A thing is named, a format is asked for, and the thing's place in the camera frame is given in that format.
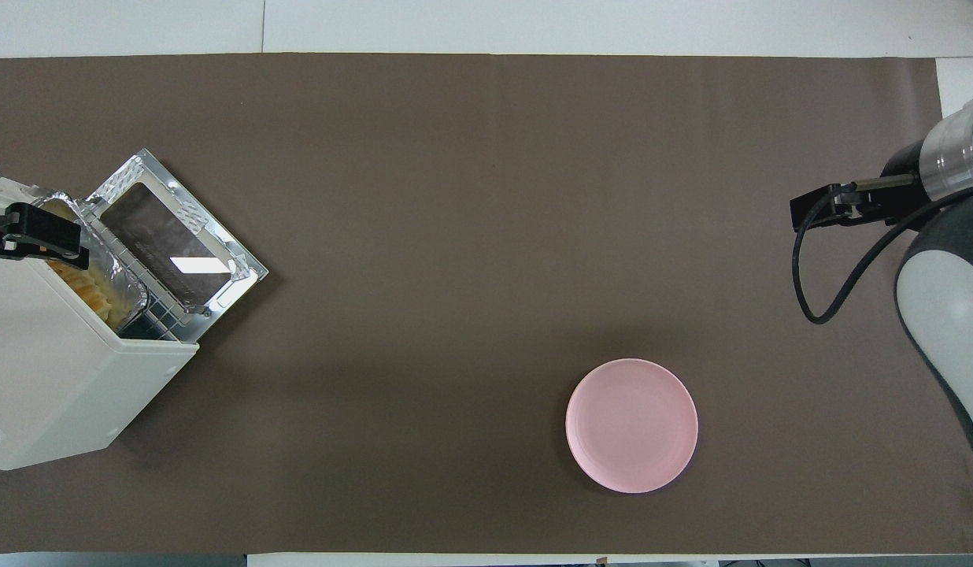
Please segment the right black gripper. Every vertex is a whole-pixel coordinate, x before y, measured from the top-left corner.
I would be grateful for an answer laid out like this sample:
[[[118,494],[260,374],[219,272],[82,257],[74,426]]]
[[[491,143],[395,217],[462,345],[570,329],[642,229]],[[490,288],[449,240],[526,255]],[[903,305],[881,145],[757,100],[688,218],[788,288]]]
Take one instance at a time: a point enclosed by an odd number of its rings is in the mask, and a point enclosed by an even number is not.
[[[901,148],[886,162],[879,177],[909,175],[911,182],[869,191],[868,203],[860,207],[862,218],[883,221],[886,226],[893,226],[922,205],[930,203],[919,176],[919,155],[923,143],[920,140]],[[850,226],[853,223],[855,205],[842,203],[840,198],[854,196],[856,190],[857,183],[832,183],[792,198],[792,229],[798,232],[802,229],[808,231],[835,225]]]

